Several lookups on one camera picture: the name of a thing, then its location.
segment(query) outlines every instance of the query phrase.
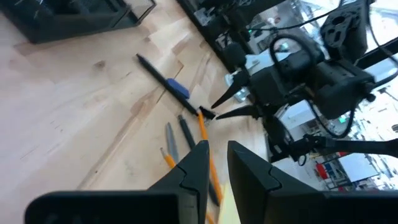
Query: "black pen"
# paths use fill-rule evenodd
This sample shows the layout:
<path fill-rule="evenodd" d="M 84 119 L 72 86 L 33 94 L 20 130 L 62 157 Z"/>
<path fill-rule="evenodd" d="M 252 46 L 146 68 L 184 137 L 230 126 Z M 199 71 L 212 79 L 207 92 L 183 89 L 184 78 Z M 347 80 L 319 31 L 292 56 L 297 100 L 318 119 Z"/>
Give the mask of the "black pen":
<path fill-rule="evenodd" d="M 150 62 L 143 56 L 137 54 L 137 58 L 139 63 L 158 81 L 164 88 L 174 96 L 174 98 L 182 104 L 184 108 L 186 108 L 191 114 L 194 114 L 198 116 L 198 112 L 196 109 L 182 96 L 181 93 L 179 93 L 177 90 L 175 90 L 168 82 L 167 80 L 154 68 Z"/>
<path fill-rule="evenodd" d="M 195 140 L 193 140 L 192 133 L 189 130 L 188 124 L 182 115 L 178 116 L 178 120 L 180 121 L 180 126 L 182 129 L 182 132 L 184 133 L 185 139 L 188 142 L 189 148 L 190 148 L 190 150 L 192 150 L 195 147 Z M 209 180 L 209 195 L 210 195 L 211 200 L 214 202 L 214 204 L 217 206 L 220 206 L 220 202 L 218 201 L 216 190 L 214 189 L 213 184 L 211 184 L 211 180 Z"/>

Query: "pencil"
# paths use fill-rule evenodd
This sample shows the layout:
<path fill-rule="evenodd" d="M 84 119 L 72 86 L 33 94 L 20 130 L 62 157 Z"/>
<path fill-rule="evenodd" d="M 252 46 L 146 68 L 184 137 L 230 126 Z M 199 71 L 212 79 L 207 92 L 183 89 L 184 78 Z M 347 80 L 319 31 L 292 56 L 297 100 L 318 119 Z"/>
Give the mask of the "pencil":
<path fill-rule="evenodd" d="M 175 162 L 173 160 L 173 157 L 170 156 L 170 154 L 166 154 L 166 152 L 163 150 L 163 148 L 160 148 L 160 151 L 162 152 L 164 160 L 166 160 L 167 165 L 169 165 L 170 168 L 175 167 Z"/>
<path fill-rule="evenodd" d="M 198 114 L 199 114 L 198 119 L 199 119 L 201 137 L 203 138 L 203 140 L 208 140 L 209 138 L 205 127 L 205 119 L 203 118 L 203 114 L 201 112 L 199 112 Z M 210 151 L 210 172 L 211 172 L 211 177 L 213 178 L 213 183 L 214 183 L 213 185 L 216 190 L 218 201 L 221 202 L 221 200 L 223 199 L 223 194 L 221 193 L 220 182 L 218 181 L 217 170 L 213 162 L 213 156 L 211 155 L 211 151 Z"/>
<path fill-rule="evenodd" d="M 193 136 L 191 131 L 189 130 L 188 124 L 185 121 L 185 118 L 182 115 L 178 116 L 178 120 L 180 121 L 180 126 L 182 128 L 182 132 L 184 133 L 185 139 L 188 142 L 190 150 L 192 150 L 196 144 L 195 140 L 193 140 Z M 211 182 L 209 182 L 209 195 L 211 200 L 214 202 L 215 205 L 220 206 L 220 202 L 218 201 L 216 190 Z"/>
<path fill-rule="evenodd" d="M 173 157 L 170 156 L 170 154 L 167 154 L 164 151 L 163 148 L 160 148 L 160 151 L 161 151 L 161 153 L 163 155 L 164 160 L 166 160 L 166 163 L 169 165 L 169 167 L 171 169 L 173 169 L 175 167 L 175 165 L 176 165 L 174 160 L 173 160 Z M 207 220 L 209 221 L 210 224 L 214 224 L 214 221 L 213 221 L 212 217 L 209 215 L 209 213 L 207 211 L 206 211 L 206 218 L 207 218 Z"/>

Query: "wooden surface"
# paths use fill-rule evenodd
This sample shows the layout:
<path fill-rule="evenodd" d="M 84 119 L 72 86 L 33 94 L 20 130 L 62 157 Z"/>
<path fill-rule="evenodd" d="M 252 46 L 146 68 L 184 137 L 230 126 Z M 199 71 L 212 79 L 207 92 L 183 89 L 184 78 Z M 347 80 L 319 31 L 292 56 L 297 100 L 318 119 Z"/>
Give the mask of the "wooden surface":
<path fill-rule="evenodd" d="M 188 153 L 180 113 L 200 140 L 196 118 L 135 54 L 189 88 L 195 106 L 221 96 L 226 70 L 175 1 L 157 3 L 139 27 L 41 45 L 28 43 L 0 14 L 2 223 L 22 223 L 27 204 L 54 190 L 148 188 L 169 171 L 159 151 L 167 148 L 167 122 L 180 158 Z M 239 106 L 229 100 L 217 112 Z M 208 134 L 222 184 L 228 140 L 265 157 L 261 124 L 253 119 L 214 121 Z"/>

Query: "pen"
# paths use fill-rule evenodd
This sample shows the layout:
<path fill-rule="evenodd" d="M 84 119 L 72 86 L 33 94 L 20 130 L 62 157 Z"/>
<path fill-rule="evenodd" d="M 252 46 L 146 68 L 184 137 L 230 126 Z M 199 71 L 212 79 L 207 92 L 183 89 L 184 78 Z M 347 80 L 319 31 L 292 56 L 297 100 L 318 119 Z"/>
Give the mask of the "pen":
<path fill-rule="evenodd" d="M 191 130 L 188 127 L 187 121 L 182 115 L 178 116 L 178 121 L 180 122 L 180 126 L 182 129 L 182 132 L 184 133 L 185 139 L 187 140 L 187 143 L 189 145 L 190 150 L 192 150 L 196 144 L 195 140 L 193 140 Z"/>
<path fill-rule="evenodd" d="M 164 88 L 174 96 L 174 98 L 182 104 L 184 108 L 186 108 L 191 114 L 198 116 L 198 112 L 194 109 L 194 107 L 179 93 L 175 90 L 167 80 L 154 68 L 146 58 L 137 54 L 137 58 L 139 63 L 158 81 Z"/>

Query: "black cable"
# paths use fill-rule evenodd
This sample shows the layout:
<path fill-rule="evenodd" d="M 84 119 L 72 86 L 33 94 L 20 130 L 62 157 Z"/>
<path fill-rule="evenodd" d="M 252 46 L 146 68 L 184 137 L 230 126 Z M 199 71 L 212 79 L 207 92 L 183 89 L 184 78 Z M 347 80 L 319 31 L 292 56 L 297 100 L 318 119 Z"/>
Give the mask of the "black cable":
<path fill-rule="evenodd" d="M 323 124 L 322 120 L 320 119 L 318 113 L 315 111 L 315 108 L 313 107 L 313 103 L 309 100 L 307 100 L 308 104 L 310 105 L 311 111 L 313 115 L 315 116 L 315 119 L 321 124 L 322 128 L 333 138 L 336 139 L 342 139 L 347 137 L 349 132 L 351 131 L 351 128 L 353 127 L 354 123 L 354 117 L 355 117 L 355 108 L 356 108 L 356 103 L 352 106 L 351 111 L 349 113 L 349 120 L 346 129 L 341 133 L 341 134 L 336 134 L 333 131 L 330 131 L 325 124 Z"/>
<path fill-rule="evenodd" d="M 390 60 L 392 60 L 392 63 L 396 66 L 396 68 L 398 68 L 398 60 L 397 60 L 396 58 L 394 58 L 393 54 L 392 54 L 389 50 L 385 49 L 385 48 L 384 48 L 383 46 L 381 46 L 380 43 L 377 41 L 376 36 L 374 35 L 374 31 L 373 31 L 372 24 L 371 24 L 371 10 L 370 10 L 370 6 L 368 7 L 368 11 L 369 11 L 369 12 L 368 12 L 369 28 L 370 28 L 370 30 L 371 30 L 371 34 L 372 34 L 372 37 L 373 37 L 374 42 L 376 43 L 378 49 L 380 49 L 385 55 L 387 55 L 387 57 L 388 57 Z M 384 85 L 384 84 L 390 82 L 391 80 L 395 79 L 397 76 L 398 76 L 398 72 L 395 72 L 395 74 L 390 75 L 389 77 L 387 77 L 387 78 L 385 78 L 385 79 L 383 79 L 383 80 L 381 80 L 381 81 L 378 81 L 378 82 L 374 85 L 373 88 L 377 88 L 377 87 L 379 87 L 379 86 L 382 86 L 382 85 Z"/>
<path fill-rule="evenodd" d="M 317 20 L 319 20 L 319 19 L 321 19 L 321 18 L 323 18 L 323 17 L 325 17 L 325 16 L 329 16 L 329 14 L 331 14 L 331 13 L 334 12 L 335 10 L 336 10 L 336 9 L 331 10 L 331 11 L 325 13 L 325 14 L 322 14 L 322 15 L 320 15 L 320 16 L 314 17 L 314 18 L 309 19 L 309 20 L 307 20 L 307 21 L 305 21 L 305 22 L 302 22 L 302 23 L 300 23 L 300 24 L 296 24 L 296 25 L 288 26 L 288 27 L 277 28 L 277 30 L 293 29 L 293 28 L 298 28 L 298 27 L 304 26 L 305 24 L 309 24 L 309 23 L 314 22 L 314 21 L 317 21 Z M 261 29 L 261 28 L 258 28 L 258 29 L 249 29 L 249 30 L 272 31 L 273 29 L 275 29 L 275 28 L 268 28 L 268 29 Z"/>
<path fill-rule="evenodd" d="M 298 43 L 299 46 L 301 46 L 301 48 L 303 48 L 308 53 L 311 63 L 313 65 L 317 64 L 315 55 L 313 54 L 310 47 L 307 45 L 307 43 L 304 40 L 300 39 L 297 36 L 291 35 L 291 34 L 278 34 L 269 44 L 269 55 L 271 56 L 271 59 L 279 72 L 282 72 L 282 67 L 280 66 L 280 62 L 278 61 L 278 58 L 276 57 L 275 44 L 280 39 L 290 39 L 290 40 L 293 40 L 296 43 Z"/>
<path fill-rule="evenodd" d="M 300 158 L 301 158 L 301 157 L 304 157 L 304 160 L 303 160 L 302 163 L 300 163 Z M 299 166 L 304 166 L 305 163 L 307 163 L 307 155 L 302 155 L 302 156 L 300 156 L 299 159 L 297 160 L 297 164 L 298 164 Z"/>

